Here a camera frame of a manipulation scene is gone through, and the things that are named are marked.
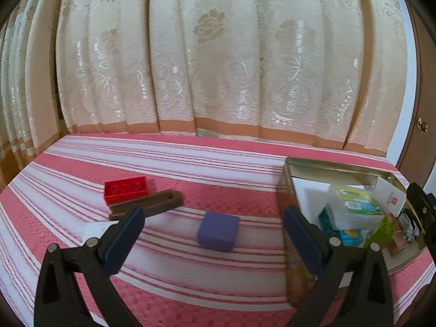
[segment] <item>screw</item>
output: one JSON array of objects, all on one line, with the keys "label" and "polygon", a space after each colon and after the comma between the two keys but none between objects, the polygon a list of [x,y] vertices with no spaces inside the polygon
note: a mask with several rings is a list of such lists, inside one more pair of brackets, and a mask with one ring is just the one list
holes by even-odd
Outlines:
[{"label": "screw", "polygon": [[380,251],[380,246],[377,242],[372,242],[372,244],[370,244],[370,247],[374,252]]},{"label": "screw", "polygon": [[330,238],[330,240],[328,240],[330,242],[330,244],[334,247],[338,247],[341,245],[341,240],[338,239],[337,237],[332,237]]},{"label": "screw", "polygon": [[86,245],[88,247],[94,247],[97,245],[97,243],[99,243],[99,239],[97,237],[91,237],[88,239],[88,241],[86,241]]},{"label": "screw", "polygon": [[49,252],[54,252],[54,251],[56,251],[56,249],[57,249],[57,244],[55,244],[55,243],[51,243],[47,247],[47,251],[49,251]]}]

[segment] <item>red toy block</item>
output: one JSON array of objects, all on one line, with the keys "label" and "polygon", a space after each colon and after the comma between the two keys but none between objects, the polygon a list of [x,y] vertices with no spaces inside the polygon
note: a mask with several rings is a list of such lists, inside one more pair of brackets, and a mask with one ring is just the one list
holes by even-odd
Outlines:
[{"label": "red toy block", "polygon": [[105,202],[107,205],[130,201],[148,195],[145,177],[126,178],[105,182]]}]

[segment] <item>door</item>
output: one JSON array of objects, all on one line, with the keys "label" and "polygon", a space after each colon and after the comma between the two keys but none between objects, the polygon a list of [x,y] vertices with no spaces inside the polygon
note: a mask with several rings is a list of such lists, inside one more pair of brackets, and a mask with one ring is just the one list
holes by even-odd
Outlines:
[{"label": "door", "polygon": [[436,47],[409,7],[417,49],[415,109],[397,168],[409,182],[424,186],[436,159]]}]

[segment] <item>purple cube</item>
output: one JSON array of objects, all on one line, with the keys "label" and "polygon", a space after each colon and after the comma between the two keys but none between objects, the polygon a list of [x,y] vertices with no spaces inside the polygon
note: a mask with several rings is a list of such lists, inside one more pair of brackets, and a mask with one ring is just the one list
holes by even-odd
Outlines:
[{"label": "purple cube", "polygon": [[230,252],[235,245],[239,217],[207,211],[197,232],[197,242],[207,249]]}]

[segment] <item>beige curtain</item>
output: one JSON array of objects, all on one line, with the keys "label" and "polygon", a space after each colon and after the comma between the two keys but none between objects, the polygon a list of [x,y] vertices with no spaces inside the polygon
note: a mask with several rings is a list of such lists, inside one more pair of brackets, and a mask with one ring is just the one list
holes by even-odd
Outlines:
[{"label": "beige curtain", "polygon": [[21,0],[0,32],[0,189],[60,136],[51,28],[59,4]]},{"label": "beige curtain", "polygon": [[62,0],[71,132],[163,132],[384,155],[405,90],[398,0]]}]

